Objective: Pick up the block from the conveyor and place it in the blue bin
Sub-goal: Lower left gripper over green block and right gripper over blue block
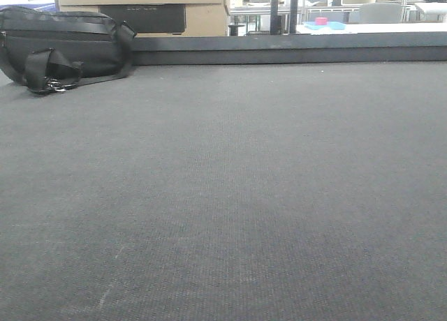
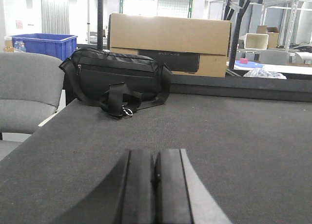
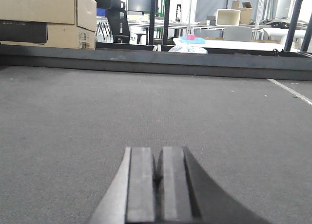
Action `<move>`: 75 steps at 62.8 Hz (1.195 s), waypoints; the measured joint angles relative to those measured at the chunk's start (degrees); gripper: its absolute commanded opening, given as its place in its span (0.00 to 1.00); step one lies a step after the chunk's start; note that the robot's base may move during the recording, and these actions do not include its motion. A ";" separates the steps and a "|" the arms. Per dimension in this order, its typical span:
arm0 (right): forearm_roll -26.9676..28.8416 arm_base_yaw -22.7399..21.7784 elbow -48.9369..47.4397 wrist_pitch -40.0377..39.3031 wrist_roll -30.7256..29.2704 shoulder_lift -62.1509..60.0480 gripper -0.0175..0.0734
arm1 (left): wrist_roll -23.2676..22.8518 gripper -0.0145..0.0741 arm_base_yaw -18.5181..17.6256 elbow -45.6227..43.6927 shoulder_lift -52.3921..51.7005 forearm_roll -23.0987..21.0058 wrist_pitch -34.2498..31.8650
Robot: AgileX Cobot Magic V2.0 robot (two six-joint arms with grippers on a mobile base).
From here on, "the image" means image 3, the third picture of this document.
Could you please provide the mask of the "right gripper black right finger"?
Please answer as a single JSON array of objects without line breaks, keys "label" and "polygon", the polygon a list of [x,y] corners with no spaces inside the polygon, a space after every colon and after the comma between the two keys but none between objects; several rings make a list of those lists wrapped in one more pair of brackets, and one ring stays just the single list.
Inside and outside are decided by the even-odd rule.
[{"label": "right gripper black right finger", "polygon": [[188,148],[164,147],[158,161],[160,219],[173,224],[267,224],[212,179]]}]

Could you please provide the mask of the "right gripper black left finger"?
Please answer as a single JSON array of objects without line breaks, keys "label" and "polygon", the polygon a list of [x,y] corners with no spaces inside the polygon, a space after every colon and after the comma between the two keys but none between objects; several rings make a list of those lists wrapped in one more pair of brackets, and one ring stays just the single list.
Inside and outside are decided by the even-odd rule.
[{"label": "right gripper black left finger", "polygon": [[127,147],[113,181],[87,223],[154,223],[154,164],[150,148]]}]

